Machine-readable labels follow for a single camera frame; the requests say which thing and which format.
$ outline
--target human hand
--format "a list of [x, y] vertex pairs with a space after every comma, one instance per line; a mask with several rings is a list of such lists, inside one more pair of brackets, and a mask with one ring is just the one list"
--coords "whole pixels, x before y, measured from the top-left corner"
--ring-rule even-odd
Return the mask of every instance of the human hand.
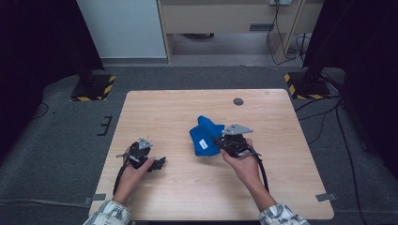
[[[252, 139], [246, 139], [246, 143], [253, 146]], [[248, 186], [252, 183], [261, 183], [260, 173], [258, 171], [258, 162], [252, 154], [246, 154], [243, 157], [230, 157], [227, 152], [221, 150], [222, 158], [234, 169], [237, 177]]]
[[[253, 147], [252, 139], [246, 139], [246, 143]], [[237, 177], [252, 194], [252, 197], [260, 212], [276, 204], [272, 196], [261, 183], [260, 172], [258, 171], [257, 159], [252, 154], [243, 157], [230, 157], [227, 152], [222, 151], [222, 158], [234, 169]]]
[[146, 171], [152, 166], [155, 161], [154, 157], [150, 157], [140, 168], [134, 169], [131, 164], [129, 164], [123, 174], [120, 177], [119, 184], [116, 193], [112, 200], [115, 202], [126, 205], [129, 196], [138, 186]]

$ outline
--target wrist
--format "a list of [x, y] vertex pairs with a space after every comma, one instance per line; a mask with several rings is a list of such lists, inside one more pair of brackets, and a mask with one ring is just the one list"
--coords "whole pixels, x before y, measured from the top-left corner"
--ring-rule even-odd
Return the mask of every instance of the wrist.
[[129, 196], [126, 194], [123, 194], [121, 192], [116, 192], [114, 197], [112, 198], [113, 201], [120, 203], [122, 205], [126, 205], [127, 201], [129, 199]]

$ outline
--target sleeve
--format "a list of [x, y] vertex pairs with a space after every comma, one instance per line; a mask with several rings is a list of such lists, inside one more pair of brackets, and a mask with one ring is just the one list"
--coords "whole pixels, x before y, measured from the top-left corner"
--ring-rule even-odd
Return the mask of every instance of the sleeve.
[[305, 218], [294, 214], [284, 203], [272, 205], [261, 212], [260, 222], [262, 225], [310, 225]]
[[122, 204], [108, 200], [84, 225], [127, 225], [131, 221], [129, 210]]

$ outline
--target blue cloth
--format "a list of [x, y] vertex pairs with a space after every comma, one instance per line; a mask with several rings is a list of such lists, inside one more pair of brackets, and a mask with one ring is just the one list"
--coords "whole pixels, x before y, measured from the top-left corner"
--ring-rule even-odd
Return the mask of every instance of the blue cloth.
[[213, 142], [213, 138], [219, 138], [224, 130], [224, 125], [215, 125], [203, 115], [198, 117], [198, 126], [190, 130], [190, 135], [198, 157], [214, 156], [220, 153], [220, 148]]

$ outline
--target black cable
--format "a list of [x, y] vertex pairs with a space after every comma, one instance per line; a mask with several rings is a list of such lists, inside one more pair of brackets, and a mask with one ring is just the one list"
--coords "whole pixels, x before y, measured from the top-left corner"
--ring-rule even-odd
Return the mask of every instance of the black cable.
[[304, 36], [302, 38], [301, 47], [299, 48], [299, 54], [298, 54], [298, 56], [300, 57], [302, 62], [304, 62], [304, 58], [302, 57], [302, 55], [303, 55], [302, 49], [304, 48], [304, 41], [305, 41], [305, 33], [304, 33]]
[[320, 113], [313, 114], [313, 115], [310, 115], [310, 116], [307, 116], [307, 117], [304, 117], [304, 118], [299, 119], [299, 120], [305, 120], [305, 119], [309, 119], [309, 118], [315, 117], [315, 116], [317, 116], [317, 115], [321, 115], [321, 114], [324, 115], [323, 118], [322, 118], [321, 128], [320, 128], [320, 130], [319, 130], [319, 132], [318, 132], [318, 136], [317, 136], [314, 140], [308, 142], [308, 144], [315, 143], [316, 141], [318, 141], [319, 137], [320, 137], [321, 134], [322, 134], [323, 125], [324, 125], [324, 122], [325, 122], [325, 117], [326, 117], [326, 115], [327, 115], [328, 113], [330, 113], [330, 112], [336, 110], [336, 108], [340, 105], [341, 102], [342, 102], [342, 99], [340, 99], [340, 100], [337, 102], [337, 104], [336, 104], [333, 108], [331, 108], [330, 110], [328, 110], [328, 111], [326, 111], [326, 112], [320, 112]]
[[38, 115], [38, 116], [36, 116], [36, 117], [33, 117], [32, 120], [34, 120], [34, 119], [39, 119], [41, 116], [45, 115], [45, 114], [47, 113], [47, 111], [49, 111], [49, 109], [50, 109], [49, 105], [47, 105], [47, 104], [44, 103], [44, 102], [41, 102], [40, 105], [44, 105], [44, 106], [46, 107], [46, 111], [45, 111], [44, 113], [42, 113], [41, 115]]
[[323, 130], [323, 124], [324, 124], [324, 122], [325, 122], [325, 117], [326, 117], [326, 115], [327, 115], [328, 113], [329, 113], [329, 112], [324, 113], [324, 116], [323, 116], [323, 118], [322, 118], [322, 123], [321, 123], [321, 129], [319, 130], [318, 136], [317, 136], [314, 140], [308, 142], [308, 144], [315, 143], [315, 142], [318, 141], [318, 139], [321, 137], [322, 130]]
[[341, 120], [340, 120], [338, 108], [336, 108], [336, 117], [337, 117], [337, 122], [339, 124], [339, 128], [340, 128], [340, 130], [342, 132], [342, 135], [343, 135], [345, 149], [347, 151], [349, 162], [350, 162], [350, 165], [351, 165], [352, 178], [354, 180], [355, 198], [356, 198], [356, 201], [357, 201], [358, 210], [360, 211], [360, 218], [362, 219], [363, 224], [367, 225], [365, 217], [364, 217], [364, 215], [362, 213], [361, 206], [360, 206], [360, 196], [359, 196], [359, 193], [358, 193], [357, 176], [355, 175], [354, 163], [353, 163], [353, 160], [352, 160], [352, 157], [351, 157], [351, 151], [349, 150], [349, 147], [348, 147], [347, 139], [346, 139], [345, 134], [344, 134], [344, 130], [343, 130], [343, 126], [342, 126], [342, 123], [341, 123]]
[[41, 204], [41, 205], [62, 206], [62, 207], [90, 208], [90, 205], [84, 203], [66, 203], [66, 202], [61, 203], [61, 202], [34, 200], [34, 199], [0, 200], [0, 204]]
[[266, 188], [266, 190], [269, 193], [268, 180], [267, 180], [266, 170], [264, 169], [263, 160], [257, 154], [253, 154], [253, 155], [254, 155], [255, 159], [257, 159], [258, 166], [260, 167], [261, 175], [263, 176], [263, 181], [264, 181], [264, 188]]
[[274, 59], [274, 57], [273, 57], [273, 55], [272, 55], [272, 49], [271, 49], [270, 46], [269, 46], [269, 31], [267, 32], [267, 38], [266, 38], [267, 45], [268, 45], [268, 49], [269, 49], [269, 52], [271, 53], [272, 61], [273, 61], [274, 64], [276, 64], [276, 65], [281, 65], [281, 64], [286, 63], [286, 62], [288, 62], [288, 61], [291, 61], [291, 60], [296, 59], [296, 57], [289, 58], [289, 57], [287, 57], [286, 53], [284, 53], [284, 46], [283, 46], [282, 34], [281, 34], [281, 31], [279, 30], [279, 26], [278, 26], [279, 4], [280, 4], [280, 3], [279, 3], [279, 0], [275, 0], [275, 17], [274, 17], [274, 19], [273, 19], [273, 21], [272, 21], [272, 27], [276, 26], [276, 28], [277, 28], [277, 31], [278, 31], [278, 34], [279, 34], [279, 38], [280, 38], [281, 43], [282, 43], [283, 55], [284, 55], [285, 58], [287, 58], [287, 60], [285, 60], [285, 61], [283, 61], [283, 62], [281, 62], [281, 63], [277, 63], [277, 62], [275, 61], [275, 59]]
[[310, 102], [307, 102], [304, 105], [298, 107], [297, 109], [295, 109], [295, 112], [301, 110], [302, 108], [304, 108], [304, 107], [306, 107], [306, 106], [308, 106], [308, 105], [310, 105], [310, 104], [312, 104], [312, 103], [314, 103], [314, 102], [316, 102], [318, 100], [324, 100], [324, 99], [330, 99], [330, 98], [336, 98], [336, 97], [338, 98], [339, 96], [330, 96], [330, 97], [322, 97], [322, 98], [314, 99], [314, 100], [312, 100]]
[[119, 173], [117, 174], [115, 185], [114, 185], [114, 195], [116, 193], [117, 187], [119, 186], [120, 177], [122, 177], [123, 172], [126, 170], [126, 167], [129, 166], [129, 157], [124, 155], [118, 155], [118, 157], [124, 157], [125, 160], [123, 162], [122, 167], [120, 167]]

